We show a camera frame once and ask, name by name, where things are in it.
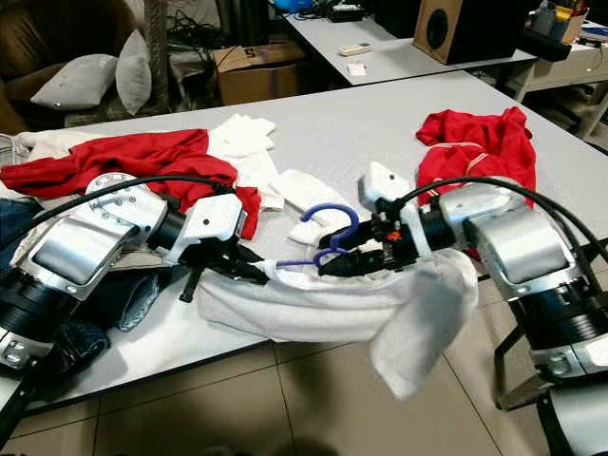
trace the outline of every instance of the floor tile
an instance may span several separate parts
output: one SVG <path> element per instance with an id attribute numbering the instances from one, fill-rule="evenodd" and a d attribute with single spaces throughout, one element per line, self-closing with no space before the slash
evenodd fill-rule
<path id="1" fill-rule="evenodd" d="M 546 455 L 548 448 L 534 406 L 505 412 L 492 399 L 494 349 L 515 327 L 506 303 L 490 304 L 473 314 L 451 347 L 446 359 L 480 412 L 503 456 Z M 527 342 L 520 341 L 506 357 L 510 388 L 535 370 Z"/>
<path id="2" fill-rule="evenodd" d="M 480 307 L 494 304 L 495 302 L 502 302 L 503 297 L 499 293 L 494 281 L 489 278 L 488 280 L 482 280 L 479 282 L 479 305 Z"/>
<path id="3" fill-rule="evenodd" d="M 273 347 L 275 349 L 276 361 L 286 363 L 287 361 L 335 349 L 347 344 L 348 342 L 276 342 L 273 344 Z"/>
<path id="4" fill-rule="evenodd" d="M 156 380 L 144 381 L 132 387 L 112 391 L 102 397 L 101 412 L 125 409 L 243 373 L 268 368 L 274 364 L 273 348 L 270 345 L 264 345 L 199 368 L 169 374 Z"/>
<path id="5" fill-rule="evenodd" d="M 300 449 L 314 442 L 328 455 L 499 454 L 443 358 L 423 390 L 403 403 L 376 375 L 366 344 L 278 367 L 298 456 L 309 456 Z"/>
<path id="6" fill-rule="evenodd" d="M 604 271 L 608 271 L 608 263 L 601 258 L 597 257 L 591 262 L 591 268 L 594 270 L 596 274 L 602 273 Z"/>
<path id="7" fill-rule="evenodd" d="M 32 415 L 19 422 L 11 437 L 19 437 L 40 430 L 57 428 L 68 423 L 91 418 L 97 415 L 98 409 L 99 398 L 94 398 L 46 413 Z"/>
<path id="8" fill-rule="evenodd" d="M 222 445 L 256 456 L 275 456 L 277 446 L 287 445 L 289 451 L 290 442 L 278 374 L 272 366 L 101 415 L 95 456 L 194 456 Z"/>
<path id="9" fill-rule="evenodd" d="M 11 439 L 2 454 L 27 456 L 92 456 L 97 418 Z"/>
<path id="10" fill-rule="evenodd" d="M 608 271 L 598 274 L 598 282 L 602 290 L 608 290 Z"/>

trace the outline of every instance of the small white card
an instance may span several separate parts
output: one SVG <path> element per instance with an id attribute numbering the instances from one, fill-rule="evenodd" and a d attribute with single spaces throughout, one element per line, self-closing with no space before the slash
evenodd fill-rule
<path id="1" fill-rule="evenodd" d="M 365 65 L 361 62 L 357 62 L 356 64 L 348 64 L 347 68 L 349 69 L 351 76 L 365 76 L 368 74 L 365 71 Z"/>

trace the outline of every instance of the gray pillow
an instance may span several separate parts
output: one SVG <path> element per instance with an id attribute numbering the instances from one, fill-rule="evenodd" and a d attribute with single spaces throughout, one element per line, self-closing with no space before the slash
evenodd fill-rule
<path id="1" fill-rule="evenodd" d="M 134 30 L 124 43 L 116 65 L 116 89 L 126 112 L 134 116 L 152 92 L 150 53 L 142 35 Z"/>
<path id="2" fill-rule="evenodd" d="M 114 81 L 117 62 L 107 54 L 78 57 L 44 84 L 31 102 L 58 111 L 98 106 Z"/>

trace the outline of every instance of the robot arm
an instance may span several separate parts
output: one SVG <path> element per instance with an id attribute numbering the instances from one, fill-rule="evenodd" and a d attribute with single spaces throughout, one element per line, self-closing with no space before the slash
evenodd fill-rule
<path id="1" fill-rule="evenodd" d="M 133 179 L 105 174 L 86 192 Z M 200 199 L 183 215 L 141 184 L 93 199 L 54 220 L 0 284 L 0 447 L 39 386 L 37 369 L 55 334 L 125 245 L 147 244 L 167 265 L 187 258 L 199 274 L 212 267 L 263 282 L 259 270 L 239 269 L 233 258 L 245 216 L 232 193 Z"/>
<path id="2" fill-rule="evenodd" d="M 394 185 L 407 183 L 382 168 L 373 164 L 364 178 L 363 202 L 374 215 L 362 228 L 365 236 L 355 235 L 355 243 L 374 238 L 382 250 L 355 250 L 319 273 L 398 271 L 433 250 L 476 250 L 518 322 L 496 353 L 497 407 L 537 402 L 554 455 L 607 451 L 608 294 L 573 256 L 559 225 L 521 195 L 486 183 L 437 194 L 422 207 L 414 201 L 395 207 Z M 539 375 L 505 394 L 504 353 L 523 335 Z"/>

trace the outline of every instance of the desk surface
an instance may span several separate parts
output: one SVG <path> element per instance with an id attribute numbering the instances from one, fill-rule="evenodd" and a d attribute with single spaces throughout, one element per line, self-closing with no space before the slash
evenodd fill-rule
<path id="1" fill-rule="evenodd" d="M 353 86 L 384 83 L 472 67 L 536 60 L 535 56 L 516 50 L 512 57 L 506 59 L 443 65 L 415 47 L 411 38 L 396 39 L 370 18 L 359 22 L 339 24 L 333 23 L 329 19 L 301 21 L 295 19 L 293 15 L 286 19 Z M 358 43 L 371 44 L 372 51 L 351 57 L 342 57 L 338 54 L 338 50 L 343 46 Z M 350 75 L 347 64 L 356 62 L 361 62 L 366 66 L 366 76 Z"/>
<path id="2" fill-rule="evenodd" d="M 459 71 L 381 85 L 367 85 L 301 97 L 103 123 L 79 129 L 105 135 L 149 130 L 213 128 L 234 113 L 277 124 L 272 152 L 279 172 L 311 173 L 332 185 L 354 207 L 356 181 L 369 162 L 379 161 L 413 180 L 427 149 L 414 137 L 425 117 L 452 108 L 473 114 L 501 114 L 513 100 Z M 598 200 L 608 194 L 608 158 L 538 114 L 522 107 L 538 153 L 539 189 L 572 209 L 601 238 L 608 214 Z M 299 258 L 303 249 L 286 239 L 298 213 L 262 213 L 255 240 L 247 242 L 268 258 Z M 209 324 L 197 306 L 178 301 L 183 281 L 165 290 L 132 332 L 110 331 L 112 348 L 76 375 L 53 402 L 118 387 L 164 371 L 261 342 L 261 337 Z"/>

